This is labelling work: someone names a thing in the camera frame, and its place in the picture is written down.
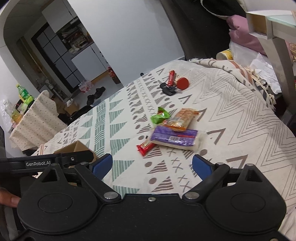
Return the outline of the left hand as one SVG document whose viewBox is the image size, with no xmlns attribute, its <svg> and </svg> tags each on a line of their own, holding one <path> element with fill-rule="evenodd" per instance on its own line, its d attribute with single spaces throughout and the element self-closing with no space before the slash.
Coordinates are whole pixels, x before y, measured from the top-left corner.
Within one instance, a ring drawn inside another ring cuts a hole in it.
<svg viewBox="0 0 296 241">
<path fill-rule="evenodd" d="M 0 189 L 0 204 L 8 207 L 16 208 L 18 203 L 20 202 L 20 197 L 17 197 L 6 189 Z"/>
</svg>

